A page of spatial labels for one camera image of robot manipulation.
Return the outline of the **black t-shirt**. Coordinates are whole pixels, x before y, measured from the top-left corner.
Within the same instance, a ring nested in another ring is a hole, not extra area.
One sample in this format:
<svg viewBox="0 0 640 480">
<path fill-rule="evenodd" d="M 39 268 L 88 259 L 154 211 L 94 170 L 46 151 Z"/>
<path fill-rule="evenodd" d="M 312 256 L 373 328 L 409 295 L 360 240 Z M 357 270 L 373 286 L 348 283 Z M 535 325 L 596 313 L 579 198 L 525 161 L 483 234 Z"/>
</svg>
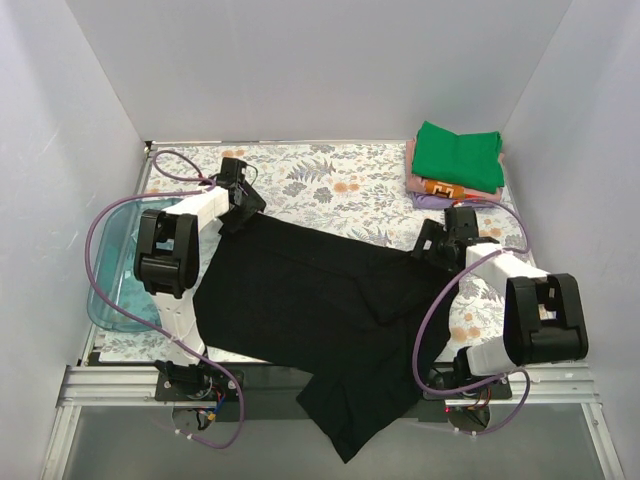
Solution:
<svg viewBox="0 0 640 480">
<path fill-rule="evenodd" d="M 407 251 L 266 215 L 220 234 L 194 297 L 202 340 L 309 373 L 298 404 L 351 460 L 420 399 L 414 341 L 451 274 Z M 449 341 L 457 294 L 455 285 L 426 329 L 421 375 Z"/>
</svg>

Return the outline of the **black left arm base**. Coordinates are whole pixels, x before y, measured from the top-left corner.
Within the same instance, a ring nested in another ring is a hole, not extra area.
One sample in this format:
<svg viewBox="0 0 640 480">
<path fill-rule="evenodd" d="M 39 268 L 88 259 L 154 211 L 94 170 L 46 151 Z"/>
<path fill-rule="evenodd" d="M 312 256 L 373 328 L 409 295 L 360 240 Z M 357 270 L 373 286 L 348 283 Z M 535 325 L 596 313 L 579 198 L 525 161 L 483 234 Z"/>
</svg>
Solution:
<svg viewBox="0 0 640 480">
<path fill-rule="evenodd" d="M 223 372 L 209 367 L 177 366 L 167 368 L 158 375 L 156 401 L 205 401 L 224 399 L 238 402 L 237 385 Z"/>
</svg>

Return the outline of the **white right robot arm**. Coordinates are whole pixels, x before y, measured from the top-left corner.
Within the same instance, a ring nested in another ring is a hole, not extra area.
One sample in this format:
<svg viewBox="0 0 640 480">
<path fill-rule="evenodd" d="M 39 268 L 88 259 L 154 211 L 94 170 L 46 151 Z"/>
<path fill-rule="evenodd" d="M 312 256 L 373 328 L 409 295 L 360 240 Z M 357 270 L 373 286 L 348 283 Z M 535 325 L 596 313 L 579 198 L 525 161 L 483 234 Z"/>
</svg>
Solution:
<svg viewBox="0 0 640 480">
<path fill-rule="evenodd" d="M 446 209 L 444 222 L 424 220 L 412 256 L 452 274 L 428 308 L 416 335 L 411 367 L 426 393 L 436 389 L 421 378 L 419 352 L 423 336 L 444 298 L 466 275 L 473 274 L 504 299 L 500 336 L 465 347 L 453 362 L 450 394 L 475 397 L 488 384 L 521 372 L 530 364 L 581 360 L 589 349 L 579 286 L 574 276 L 552 274 L 522 261 L 524 250 L 506 247 L 479 234 L 470 206 Z"/>
</svg>

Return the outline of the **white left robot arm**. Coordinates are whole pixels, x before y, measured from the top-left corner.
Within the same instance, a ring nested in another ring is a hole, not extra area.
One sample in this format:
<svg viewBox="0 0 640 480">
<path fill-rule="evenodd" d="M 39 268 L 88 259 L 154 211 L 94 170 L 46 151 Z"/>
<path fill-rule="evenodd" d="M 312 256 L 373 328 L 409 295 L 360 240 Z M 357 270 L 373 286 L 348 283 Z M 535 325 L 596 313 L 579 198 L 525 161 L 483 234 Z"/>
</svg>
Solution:
<svg viewBox="0 0 640 480">
<path fill-rule="evenodd" d="M 205 398 L 213 386 L 211 373 L 196 365 L 206 346 L 193 305 L 201 270 L 200 233 L 216 222 L 235 233 L 266 208 L 246 179 L 249 165 L 225 157 L 215 185 L 162 210 L 142 213 L 134 259 L 134 275 L 157 308 L 161 328 L 171 342 L 168 360 L 184 366 L 178 387 L 193 400 Z"/>
</svg>

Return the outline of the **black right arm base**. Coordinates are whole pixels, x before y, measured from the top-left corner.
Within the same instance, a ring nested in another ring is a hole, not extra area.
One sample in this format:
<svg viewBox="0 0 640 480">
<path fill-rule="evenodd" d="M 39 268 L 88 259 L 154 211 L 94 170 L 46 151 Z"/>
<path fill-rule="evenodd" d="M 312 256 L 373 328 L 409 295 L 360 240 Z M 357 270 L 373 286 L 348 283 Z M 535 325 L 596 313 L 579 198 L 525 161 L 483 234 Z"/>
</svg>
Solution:
<svg viewBox="0 0 640 480">
<path fill-rule="evenodd" d="M 460 380 L 449 364 L 437 363 L 427 377 L 427 385 L 433 390 L 452 390 L 462 388 L 463 391 L 453 395 L 434 395 L 423 392 L 425 400 L 461 400 L 467 410 L 479 410 L 488 407 L 493 401 L 510 400 L 513 396 L 510 383 L 506 379 L 497 380 L 481 388 L 471 389 L 470 385 L 480 381 L 479 377 Z"/>
</svg>

